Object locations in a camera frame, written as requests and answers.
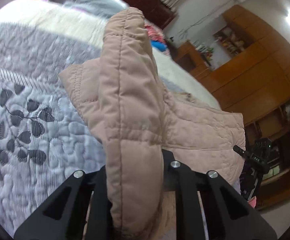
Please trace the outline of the beige quilted jacket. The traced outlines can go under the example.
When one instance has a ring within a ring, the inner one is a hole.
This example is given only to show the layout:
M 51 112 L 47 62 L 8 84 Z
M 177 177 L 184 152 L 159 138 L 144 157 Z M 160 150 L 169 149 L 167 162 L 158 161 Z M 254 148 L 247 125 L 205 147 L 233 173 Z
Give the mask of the beige quilted jacket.
M 175 198 L 163 190 L 162 150 L 193 171 L 238 181 L 243 116 L 167 89 L 158 75 L 144 16 L 121 11 L 106 24 L 99 58 L 67 67 L 62 84 L 106 154 L 107 196 L 118 236 L 159 239 L 175 224 Z

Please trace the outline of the grey leaf-pattern quilt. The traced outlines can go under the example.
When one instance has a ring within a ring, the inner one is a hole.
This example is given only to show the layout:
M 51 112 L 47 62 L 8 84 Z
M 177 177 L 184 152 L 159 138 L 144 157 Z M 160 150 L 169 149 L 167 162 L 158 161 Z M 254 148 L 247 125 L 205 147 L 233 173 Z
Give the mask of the grey leaf-pattern quilt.
M 14 0 L 0 9 L 0 226 L 20 224 L 73 172 L 105 165 L 59 73 L 100 56 L 120 4 Z

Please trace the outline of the orange wooden wardrobe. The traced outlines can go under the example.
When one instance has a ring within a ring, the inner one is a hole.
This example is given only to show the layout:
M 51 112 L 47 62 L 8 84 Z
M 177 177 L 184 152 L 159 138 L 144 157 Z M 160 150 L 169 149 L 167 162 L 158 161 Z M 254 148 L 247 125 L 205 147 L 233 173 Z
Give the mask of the orange wooden wardrobe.
M 214 37 L 230 59 L 201 83 L 223 110 L 243 115 L 249 147 L 271 140 L 270 170 L 257 196 L 265 209 L 290 198 L 290 43 L 240 5 L 222 18 L 226 25 Z

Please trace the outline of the wooden side desk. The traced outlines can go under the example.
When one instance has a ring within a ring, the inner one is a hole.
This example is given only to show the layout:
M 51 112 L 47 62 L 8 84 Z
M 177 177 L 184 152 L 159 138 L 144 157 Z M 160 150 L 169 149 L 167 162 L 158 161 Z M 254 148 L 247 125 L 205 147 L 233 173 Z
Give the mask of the wooden side desk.
M 190 41 L 177 49 L 174 61 L 198 81 L 210 74 L 206 62 Z

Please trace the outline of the blue item on bed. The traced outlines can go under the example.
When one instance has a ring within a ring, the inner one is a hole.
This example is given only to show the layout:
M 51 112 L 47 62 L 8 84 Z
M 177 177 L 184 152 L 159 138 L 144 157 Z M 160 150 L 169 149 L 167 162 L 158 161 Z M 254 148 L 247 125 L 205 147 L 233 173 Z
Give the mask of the blue item on bed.
M 159 50 L 160 52 L 165 53 L 166 51 L 168 51 L 168 47 L 166 44 L 160 42 L 160 41 L 153 41 L 151 40 L 151 44 L 154 48 L 156 48 L 157 50 Z

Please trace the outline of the red floral blanket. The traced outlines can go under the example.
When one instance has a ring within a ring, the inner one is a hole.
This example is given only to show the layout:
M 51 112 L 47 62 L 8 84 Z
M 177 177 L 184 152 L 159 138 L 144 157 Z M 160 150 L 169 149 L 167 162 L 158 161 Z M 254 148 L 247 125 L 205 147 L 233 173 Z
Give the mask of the red floral blanket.
M 145 24 L 145 29 L 147 29 L 148 36 L 152 41 L 157 41 L 165 44 L 165 36 L 160 28 L 152 24 Z

